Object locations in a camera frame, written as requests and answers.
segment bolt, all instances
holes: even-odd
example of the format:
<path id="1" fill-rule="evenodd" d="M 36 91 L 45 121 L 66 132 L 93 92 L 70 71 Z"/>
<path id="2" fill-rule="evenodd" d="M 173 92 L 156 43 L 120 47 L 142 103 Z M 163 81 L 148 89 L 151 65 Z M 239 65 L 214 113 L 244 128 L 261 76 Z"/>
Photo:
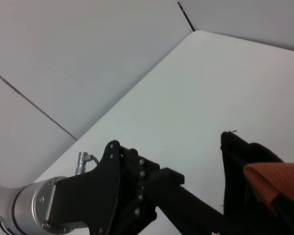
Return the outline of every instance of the bolt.
<path id="1" fill-rule="evenodd" d="M 142 177 L 142 178 L 144 178 L 144 176 L 145 176 L 145 171 L 141 171 L 141 173 L 140 173 L 140 176 Z"/>
<path id="2" fill-rule="evenodd" d="M 42 224 L 42 226 L 43 226 L 44 229 L 48 229 L 48 228 L 50 228 L 50 224 L 47 223 L 47 222 L 44 222 L 44 223 Z"/>
<path id="3" fill-rule="evenodd" d="M 43 203 L 44 200 L 45 200 L 45 199 L 44 199 L 43 196 L 38 196 L 38 197 L 36 198 L 36 202 L 39 203 L 39 204 Z"/>
<path id="4" fill-rule="evenodd" d="M 141 213 L 141 210 L 139 208 L 135 209 L 135 215 L 138 217 Z"/>
<path id="5" fill-rule="evenodd" d="M 142 194 L 139 194 L 139 196 L 138 196 L 138 201 L 142 201 L 144 199 L 144 196 L 142 195 Z"/>

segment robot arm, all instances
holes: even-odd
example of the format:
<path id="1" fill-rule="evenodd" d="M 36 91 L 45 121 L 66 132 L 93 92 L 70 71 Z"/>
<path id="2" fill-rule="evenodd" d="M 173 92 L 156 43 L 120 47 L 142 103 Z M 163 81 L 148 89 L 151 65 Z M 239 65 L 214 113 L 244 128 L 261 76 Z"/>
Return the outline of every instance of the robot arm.
<path id="1" fill-rule="evenodd" d="M 234 232 L 223 215 L 180 185 L 184 176 L 107 144 L 98 166 L 81 152 L 76 175 L 26 187 L 0 187 L 0 223 L 11 235 L 62 235 L 88 227 L 90 235 L 136 235 L 156 219 L 158 206 L 182 234 Z"/>

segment white table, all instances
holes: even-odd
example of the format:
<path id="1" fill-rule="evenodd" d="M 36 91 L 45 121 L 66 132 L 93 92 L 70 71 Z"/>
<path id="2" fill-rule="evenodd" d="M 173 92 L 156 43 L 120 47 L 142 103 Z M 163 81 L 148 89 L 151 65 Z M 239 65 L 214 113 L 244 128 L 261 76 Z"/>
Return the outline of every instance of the white table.
<path id="1" fill-rule="evenodd" d="M 294 162 L 294 52 L 197 31 L 37 181 L 73 176 L 79 151 L 101 158 L 107 143 L 116 139 L 184 174 L 185 188 L 221 212 L 220 135 L 229 130 Z M 71 234 L 87 235 L 88 229 Z M 179 232 L 158 212 L 141 234 Z"/>

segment orange cloth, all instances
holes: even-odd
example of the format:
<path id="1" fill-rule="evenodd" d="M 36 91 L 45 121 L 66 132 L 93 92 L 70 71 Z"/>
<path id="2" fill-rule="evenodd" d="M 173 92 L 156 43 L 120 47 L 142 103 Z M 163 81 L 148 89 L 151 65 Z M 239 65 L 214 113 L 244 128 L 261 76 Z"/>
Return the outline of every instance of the orange cloth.
<path id="1" fill-rule="evenodd" d="M 271 202 L 280 194 L 294 201 L 294 163 L 253 163 L 244 167 L 256 196 L 271 210 Z"/>

